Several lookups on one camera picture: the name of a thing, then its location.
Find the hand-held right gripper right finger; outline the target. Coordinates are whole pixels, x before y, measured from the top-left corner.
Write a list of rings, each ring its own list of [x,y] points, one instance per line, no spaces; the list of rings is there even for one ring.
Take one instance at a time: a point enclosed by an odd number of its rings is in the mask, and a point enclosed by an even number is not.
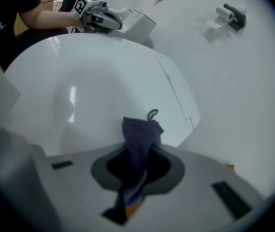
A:
[[[263,202],[261,194],[218,161],[187,150],[162,146],[180,158],[184,177],[168,194],[149,195],[127,223],[135,232],[209,232],[233,223],[232,214],[212,188],[225,181],[251,208]]]

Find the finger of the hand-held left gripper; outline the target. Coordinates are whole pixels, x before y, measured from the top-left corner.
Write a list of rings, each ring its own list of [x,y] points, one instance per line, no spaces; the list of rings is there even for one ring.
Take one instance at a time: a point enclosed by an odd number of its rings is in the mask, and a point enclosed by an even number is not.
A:
[[[133,9],[131,9],[130,7],[124,7],[121,9],[113,9],[109,7],[108,10],[120,18],[127,18],[133,12]]]
[[[144,10],[131,10],[122,14],[122,28],[114,31],[114,36],[142,44],[156,27],[157,23]]]

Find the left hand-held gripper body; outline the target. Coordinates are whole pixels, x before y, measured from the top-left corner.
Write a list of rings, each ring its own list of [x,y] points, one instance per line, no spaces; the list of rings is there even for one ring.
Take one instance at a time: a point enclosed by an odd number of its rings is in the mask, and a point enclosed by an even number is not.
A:
[[[84,15],[91,15],[92,25],[84,28],[85,32],[96,33],[118,30],[122,28],[122,19],[111,13],[104,0],[76,0],[73,12],[79,19]]]

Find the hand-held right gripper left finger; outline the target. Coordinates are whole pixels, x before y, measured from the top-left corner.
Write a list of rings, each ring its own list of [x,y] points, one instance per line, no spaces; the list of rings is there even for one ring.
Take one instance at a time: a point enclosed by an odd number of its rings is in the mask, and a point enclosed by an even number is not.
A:
[[[126,232],[102,214],[112,209],[117,191],[100,185],[96,171],[104,181],[119,186],[119,180],[107,172],[102,161],[124,149],[123,144],[48,157],[38,145],[31,145],[37,182],[44,193],[47,211],[43,213],[43,232]]]

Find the person's left hand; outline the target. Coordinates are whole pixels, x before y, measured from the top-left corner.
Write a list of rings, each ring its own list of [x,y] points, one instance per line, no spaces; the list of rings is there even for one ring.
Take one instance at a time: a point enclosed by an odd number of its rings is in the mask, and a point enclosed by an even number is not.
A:
[[[91,15],[88,14],[84,14],[81,18],[80,18],[80,24],[81,24],[81,28],[88,28],[92,25],[92,20],[91,20]]]

